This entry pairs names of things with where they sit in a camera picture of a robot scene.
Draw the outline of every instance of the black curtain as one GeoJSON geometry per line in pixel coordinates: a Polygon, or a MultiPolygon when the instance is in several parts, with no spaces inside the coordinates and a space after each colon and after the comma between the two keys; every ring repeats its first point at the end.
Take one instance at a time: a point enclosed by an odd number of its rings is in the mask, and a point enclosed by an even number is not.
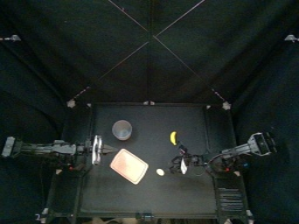
{"type": "MultiPolygon", "coordinates": [[[[0,151],[7,137],[51,143],[61,136],[63,97],[25,45],[0,42],[0,59],[0,151]]],[[[51,175],[39,159],[0,158],[0,223],[33,223],[33,215],[43,210],[51,175]]]]}
{"type": "Polygon", "coordinates": [[[276,154],[251,158],[247,196],[258,223],[299,223],[299,45],[284,42],[256,71],[234,107],[239,143],[270,131],[276,154]]]}

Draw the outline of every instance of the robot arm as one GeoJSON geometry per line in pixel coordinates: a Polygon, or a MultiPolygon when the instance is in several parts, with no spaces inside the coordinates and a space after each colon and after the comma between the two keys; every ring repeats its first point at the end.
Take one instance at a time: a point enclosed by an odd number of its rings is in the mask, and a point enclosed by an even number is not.
{"type": "Polygon", "coordinates": [[[171,134],[171,142],[178,144],[180,156],[172,160],[171,173],[182,173],[182,162],[184,161],[187,166],[204,166],[210,173],[230,172],[236,170],[244,163],[240,159],[243,154],[254,154],[260,157],[276,152],[276,145],[272,137],[268,133],[256,133],[247,140],[246,144],[236,146],[235,148],[226,149],[219,153],[211,153],[204,155],[192,155],[187,152],[186,147],[175,139],[176,132],[171,134]]]}
{"type": "Polygon", "coordinates": [[[20,154],[31,154],[35,156],[52,156],[57,158],[57,165],[71,165],[78,156],[87,156],[91,154],[94,165],[99,165],[100,156],[108,153],[118,152],[118,149],[103,144],[102,136],[95,136],[91,142],[87,139],[86,143],[71,144],[63,140],[55,140],[51,144],[24,143],[15,137],[9,136],[5,140],[3,157],[17,157],[20,154]]]}

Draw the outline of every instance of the small white object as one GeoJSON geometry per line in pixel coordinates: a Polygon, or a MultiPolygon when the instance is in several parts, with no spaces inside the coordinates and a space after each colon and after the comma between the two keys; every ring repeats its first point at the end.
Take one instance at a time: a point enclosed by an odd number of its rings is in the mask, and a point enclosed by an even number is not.
{"type": "Polygon", "coordinates": [[[164,175],[164,170],[163,169],[156,169],[158,175],[163,176],[164,175]]]}
{"type": "Polygon", "coordinates": [[[227,219],[226,222],[224,222],[224,224],[232,224],[231,220],[227,219]]]}
{"type": "Polygon", "coordinates": [[[231,104],[230,104],[227,101],[224,101],[223,104],[222,104],[222,107],[223,107],[226,110],[228,110],[228,109],[231,108],[231,104]]]}
{"type": "Polygon", "coordinates": [[[56,172],[55,172],[55,173],[56,173],[56,175],[59,175],[59,174],[61,173],[61,170],[56,170],[56,172]]]}
{"type": "Polygon", "coordinates": [[[187,172],[187,166],[186,163],[182,160],[182,174],[184,174],[187,172]]]}
{"type": "Polygon", "coordinates": [[[254,216],[250,210],[247,210],[247,216],[254,216]]]}
{"type": "Polygon", "coordinates": [[[290,34],[284,38],[284,41],[292,41],[292,42],[295,42],[295,41],[299,41],[299,38],[296,38],[295,35],[290,34]]]}
{"type": "Polygon", "coordinates": [[[70,100],[67,102],[67,105],[68,105],[70,108],[74,108],[76,106],[76,102],[74,100],[70,100]]]}
{"type": "Polygon", "coordinates": [[[114,124],[112,133],[119,140],[126,141],[131,137],[131,134],[132,134],[131,123],[126,120],[118,121],[114,124]]]}
{"type": "Polygon", "coordinates": [[[238,176],[238,177],[240,176],[240,173],[239,173],[239,171],[234,171],[234,173],[236,174],[236,176],[238,176]]]}

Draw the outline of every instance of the metal frame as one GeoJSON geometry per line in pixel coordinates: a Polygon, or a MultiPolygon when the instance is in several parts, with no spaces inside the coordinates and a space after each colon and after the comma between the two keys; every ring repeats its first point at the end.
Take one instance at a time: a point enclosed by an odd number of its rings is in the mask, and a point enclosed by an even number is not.
{"type": "MultiPolygon", "coordinates": [[[[124,103],[110,103],[110,104],[103,104],[100,103],[99,105],[124,105],[124,103]]],[[[135,104],[131,103],[130,106],[142,106],[143,104],[135,104]]],[[[162,104],[155,104],[155,106],[194,106],[194,107],[202,107],[202,104],[174,104],[174,103],[162,103],[162,104]]],[[[211,148],[211,143],[210,143],[210,128],[211,128],[211,118],[210,118],[210,111],[207,109],[203,108],[203,114],[204,114],[204,126],[206,126],[206,138],[207,138],[207,149],[210,151],[211,148]]],[[[228,123],[231,123],[231,114],[227,111],[226,112],[228,114],[228,123]]],[[[94,121],[94,113],[90,113],[90,134],[92,132],[92,121],[94,121]]],[[[236,144],[236,140],[235,137],[232,136],[231,141],[234,144],[236,144]]],[[[83,213],[80,211],[80,202],[82,202],[82,194],[83,194],[83,183],[84,183],[84,178],[86,175],[88,173],[90,169],[87,169],[86,171],[82,171],[78,173],[78,185],[76,185],[76,197],[75,197],[75,204],[74,204],[74,208],[72,208],[72,212],[71,213],[60,213],[57,211],[52,210],[52,204],[53,204],[53,196],[56,193],[56,187],[57,187],[57,183],[60,181],[60,177],[59,175],[53,174],[52,176],[52,183],[51,183],[51,191],[49,191],[49,195],[48,195],[48,200],[47,200],[47,208],[49,208],[49,212],[47,215],[47,223],[52,223],[55,218],[67,218],[71,224],[78,224],[78,218],[92,218],[92,217],[102,217],[102,218],[140,218],[143,217],[143,214],[140,213],[83,213]]],[[[244,211],[242,211],[242,213],[232,213],[232,212],[227,212],[224,213],[223,211],[220,211],[220,201],[218,199],[218,185],[219,185],[219,181],[216,179],[214,179],[214,190],[215,190],[215,194],[216,194],[216,206],[218,206],[218,211],[215,211],[215,213],[199,213],[196,215],[194,214],[187,214],[187,213],[155,213],[152,214],[155,218],[166,218],[166,219],[214,219],[218,220],[220,224],[223,224],[226,222],[227,219],[240,219],[242,221],[248,221],[248,217],[247,217],[247,210],[248,210],[248,201],[247,201],[247,195],[246,195],[246,187],[244,187],[244,182],[243,182],[243,178],[240,177],[238,179],[238,186],[239,186],[239,190],[243,192],[244,194],[244,198],[243,198],[243,207],[244,207],[244,211]]]]}

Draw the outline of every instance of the metal rod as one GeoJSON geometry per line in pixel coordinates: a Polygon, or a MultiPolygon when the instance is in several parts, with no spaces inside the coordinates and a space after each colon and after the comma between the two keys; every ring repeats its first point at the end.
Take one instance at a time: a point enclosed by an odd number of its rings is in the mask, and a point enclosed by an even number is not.
{"type": "Polygon", "coordinates": [[[190,71],[199,77],[203,84],[210,88],[212,93],[226,102],[227,100],[220,96],[219,92],[211,87],[211,85],[203,80],[203,78],[198,75],[198,73],[190,68],[190,66],[183,62],[182,58],[174,53],[174,51],[167,47],[167,45],[162,42],[162,40],[154,36],[156,41],[163,45],[163,47],[167,49],[167,51],[172,54],[172,56],[182,62],[182,64],[190,69],[190,71]]]}
{"type": "Polygon", "coordinates": [[[123,8],[120,8],[111,0],[108,0],[115,6],[116,6],[116,8],[131,18],[131,20],[134,20],[135,21],[135,23],[148,32],[148,30],[140,25],[140,23],[138,23],[138,21],[127,14],[127,12],[126,12],[126,9],[123,8]]]}
{"type": "Polygon", "coordinates": [[[198,6],[199,5],[202,5],[203,4],[203,2],[204,2],[206,0],[202,0],[199,3],[196,3],[194,6],[192,6],[192,8],[155,35],[156,37],[160,35],[160,34],[163,34],[164,33],[164,31],[166,30],[168,30],[168,28],[171,28],[171,26],[178,22],[178,21],[180,21],[184,17],[186,17],[186,15],[187,14],[190,14],[190,12],[194,10],[194,9],[196,9],[198,8],[198,6]]]}

